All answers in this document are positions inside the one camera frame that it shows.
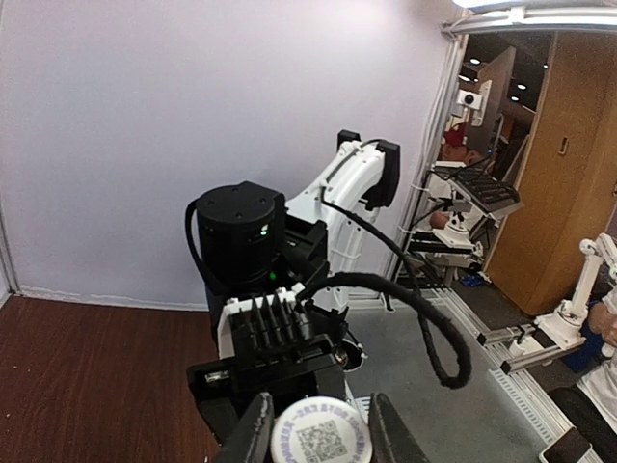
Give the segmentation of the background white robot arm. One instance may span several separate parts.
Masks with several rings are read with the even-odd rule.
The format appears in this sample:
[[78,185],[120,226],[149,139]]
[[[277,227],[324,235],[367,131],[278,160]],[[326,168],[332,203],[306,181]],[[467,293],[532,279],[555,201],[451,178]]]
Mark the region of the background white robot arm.
[[616,243],[606,233],[601,233],[595,240],[583,239],[579,244],[585,256],[576,289],[570,300],[562,300],[558,307],[549,314],[538,316],[534,325],[552,342],[549,352],[570,353],[585,343],[581,333],[584,321],[588,317],[588,300],[593,285],[605,264],[609,278],[616,282]]

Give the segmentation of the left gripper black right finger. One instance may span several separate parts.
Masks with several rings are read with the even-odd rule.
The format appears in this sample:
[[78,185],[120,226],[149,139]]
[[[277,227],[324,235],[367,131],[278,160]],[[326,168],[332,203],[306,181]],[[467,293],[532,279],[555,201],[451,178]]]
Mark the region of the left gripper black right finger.
[[370,397],[368,428],[372,443],[371,463],[429,463],[387,395]]

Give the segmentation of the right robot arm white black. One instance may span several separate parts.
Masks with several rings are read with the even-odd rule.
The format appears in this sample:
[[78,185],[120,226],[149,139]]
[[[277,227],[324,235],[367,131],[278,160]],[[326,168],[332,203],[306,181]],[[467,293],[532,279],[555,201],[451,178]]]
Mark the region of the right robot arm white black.
[[333,161],[293,198],[245,180],[188,204],[185,234],[218,358],[190,367],[187,379],[217,442],[262,393],[275,414],[308,396],[347,398],[345,375],[365,357],[346,320],[349,292],[299,292],[355,269],[365,229],[399,179],[397,144],[343,130]]

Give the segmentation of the white cap of tea bottle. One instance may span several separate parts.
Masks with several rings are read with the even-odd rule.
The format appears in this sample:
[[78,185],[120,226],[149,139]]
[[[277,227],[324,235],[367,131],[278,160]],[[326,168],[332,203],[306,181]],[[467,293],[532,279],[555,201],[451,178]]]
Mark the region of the white cap of tea bottle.
[[276,463],[365,463],[373,447],[362,414],[329,396],[304,398],[274,423],[270,456]]

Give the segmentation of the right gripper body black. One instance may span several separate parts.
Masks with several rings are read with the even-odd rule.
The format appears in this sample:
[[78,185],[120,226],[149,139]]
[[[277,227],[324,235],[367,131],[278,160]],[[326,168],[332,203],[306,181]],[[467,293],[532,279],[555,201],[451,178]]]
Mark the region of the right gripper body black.
[[345,399],[345,374],[327,337],[245,352],[187,369],[189,390],[217,443],[231,436],[253,399],[267,393],[274,414],[311,396]]

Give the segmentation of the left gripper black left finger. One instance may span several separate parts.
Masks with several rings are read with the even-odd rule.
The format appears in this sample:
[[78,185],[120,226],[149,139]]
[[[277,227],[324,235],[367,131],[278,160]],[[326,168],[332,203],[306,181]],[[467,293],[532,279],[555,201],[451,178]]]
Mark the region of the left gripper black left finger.
[[252,400],[231,436],[214,457],[216,463],[272,462],[270,444],[275,425],[275,407],[269,393]]

